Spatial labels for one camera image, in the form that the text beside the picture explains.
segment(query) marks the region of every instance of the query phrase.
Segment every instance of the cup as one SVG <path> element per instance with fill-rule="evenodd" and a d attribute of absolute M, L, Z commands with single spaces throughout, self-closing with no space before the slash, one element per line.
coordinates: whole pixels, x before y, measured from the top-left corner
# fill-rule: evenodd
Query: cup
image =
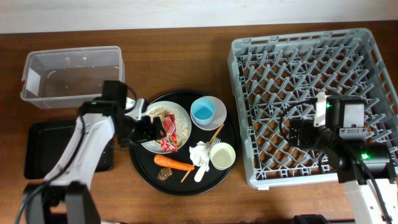
<path fill-rule="evenodd" d="M 235 162 L 236 154 L 232 146 L 226 143 L 215 144 L 210 150 L 210 161 L 218 170 L 225 170 Z"/>
<path fill-rule="evenodd" d="M 205 98 L 195 100 L 191 105 L 193 119 L 200 125 L 210 124 L 216 112 L 213 102 Z"/>

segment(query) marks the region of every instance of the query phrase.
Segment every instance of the white cup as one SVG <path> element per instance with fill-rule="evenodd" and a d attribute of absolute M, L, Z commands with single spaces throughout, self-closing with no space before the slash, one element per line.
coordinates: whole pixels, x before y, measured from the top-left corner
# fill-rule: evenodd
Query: white cup
<path fill-rule="evenodd" d="M 232 166 L 235 158 L 234 148 L 223 142 L 215 144 L 210 150 L 210 161 L 218 170 L 225 170 Z"/>

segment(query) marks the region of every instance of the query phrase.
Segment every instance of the crumpled napkin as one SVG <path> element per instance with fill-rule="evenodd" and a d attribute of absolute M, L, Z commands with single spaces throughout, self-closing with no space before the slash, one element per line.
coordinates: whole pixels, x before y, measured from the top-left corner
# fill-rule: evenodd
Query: crumpled napkin
<path fill-rule="evenodd" d="M 189 152 L 190 152 L 189 158 L 192 160 L 195 166 L 204 166 L 206 171 L 209 171 L 210 169 L 209 145 L 200 141 L 197 143 L 196 147 L 189 147 Z"/>

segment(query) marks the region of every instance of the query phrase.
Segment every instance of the blue cup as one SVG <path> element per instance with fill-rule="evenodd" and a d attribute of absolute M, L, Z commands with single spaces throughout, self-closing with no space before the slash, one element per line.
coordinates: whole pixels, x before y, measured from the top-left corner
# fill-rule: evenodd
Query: blue cup
<path fill-rule="evenodd" d="M 199 98 L 191 105 L 192 117 L 200 125 L 210 124 L 215 112 L 216 106 L 214 103 L 205 98 Z"/>

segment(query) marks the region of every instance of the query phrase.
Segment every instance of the dish rack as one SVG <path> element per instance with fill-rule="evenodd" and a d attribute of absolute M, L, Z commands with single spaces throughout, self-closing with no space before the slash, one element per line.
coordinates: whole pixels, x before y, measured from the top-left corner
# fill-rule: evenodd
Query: dish rack
<path fill-rule="evenodd" d="M 252 188 L 337 180 L 326 156 L 320 170 L 319 152 L 288 146 L 278 129 L 284 109 L 320 91 L 360 96 L 366 102 L 367 140 L 387 145 L 398 164 L 398 97 L 370 30 L 237 39 L 228 67 Z M 300 105 L 284 119 L 314 115 L 313 106 Z"/>

